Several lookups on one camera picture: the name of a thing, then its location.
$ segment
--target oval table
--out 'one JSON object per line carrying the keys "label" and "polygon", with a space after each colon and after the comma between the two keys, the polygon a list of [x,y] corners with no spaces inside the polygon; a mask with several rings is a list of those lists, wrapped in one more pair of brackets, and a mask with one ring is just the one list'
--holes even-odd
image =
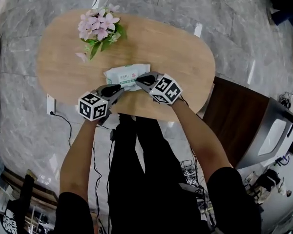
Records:
{"label": "oval table", "polygon": [[[151,64],[151,71],[167,73],[183,89],[183,97],[194,112],[206,102],[215,76],[215,60],[209,47],[195,35],[150,19],[118,13],[127,39],[119,39],[89,62],[75,52],[85,43],[77,30],[80,15],[71,10],[53,19],[43,33],[38,53],[38,78],[43,89],[68,105],[78,103],[86,91],[106,84],[103,72],[134,63]],[[177,121],[172,108],[152,101],[142,91],[125,92],[113,112]]]}

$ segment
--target electrical socket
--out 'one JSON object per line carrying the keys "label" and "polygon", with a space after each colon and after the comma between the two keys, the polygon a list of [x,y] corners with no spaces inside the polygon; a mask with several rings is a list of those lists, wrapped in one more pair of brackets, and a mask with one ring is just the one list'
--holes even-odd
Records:
{"label": "electrical socket", "polygon": [[55,99],[47,94],[47,114],[50,115],[50,112],[55,113]]}

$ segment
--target fiducial marker cube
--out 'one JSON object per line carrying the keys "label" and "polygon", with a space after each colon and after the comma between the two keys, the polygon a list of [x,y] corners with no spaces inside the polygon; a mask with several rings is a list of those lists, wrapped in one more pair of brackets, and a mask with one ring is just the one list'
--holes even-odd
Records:
{"label": "fiducial marker cube", "polygon": [[164,74],[149,94],[158,103],[172,105],[181,93],[182,89],[178,83],[169,75]]}
{"label": "fiducial marker cube", "polygon": [[78,99],[78,113],[90,121],[106,116],[108,102],[99,96],[86,92]]}

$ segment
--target marble floor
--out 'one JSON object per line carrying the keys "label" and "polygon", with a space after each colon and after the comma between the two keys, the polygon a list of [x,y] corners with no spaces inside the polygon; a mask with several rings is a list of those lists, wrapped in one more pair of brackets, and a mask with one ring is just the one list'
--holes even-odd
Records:
{"label": "marble floor", "polygon": [[[38,182],[59,192],[59,169],[68,151],[68,124],[46,114],[46,94],[36,75],[39,41],[56,16],[76,8],[89,8],[93,0],[0,0],[0,156],[15,173],[31,169]],[[270,26],[268,0],[98,0],[98,5],[120,5],[121,11],[162,21],[201,38],[216,60],[216,75],[266,96],[293,92],[293,29],[286,22]],[[73,107],[57,103],[56,112],[72,125],[72,140],[83,119]],[[112,115],[106,127],[116,127]],[[163,134],[180,160],[191,159],[188,142],[176,122],[160,122]],[[101,213],[107,214],[107,155],[109,130],[95,134],[96,160],[103,174],[99,186]],[[137,144],[139,157],[142,150]],[[89,204],[95,208],[91,169]]]}

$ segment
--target black sleeve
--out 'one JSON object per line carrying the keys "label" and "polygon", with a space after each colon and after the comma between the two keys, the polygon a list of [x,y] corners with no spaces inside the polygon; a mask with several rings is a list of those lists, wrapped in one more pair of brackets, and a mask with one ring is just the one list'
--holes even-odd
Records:
{"label": "black sleeve", "polygon": [[261,233],[261,217],[253,198],[247,195],[241,175],[231,167],[218,169],[207,188],[217,227],[224,234]]}
{"label": "black sleeve", "polygon": [[61,193],[56,210],[54,233],[94,234],[87,202],[74,193]]}

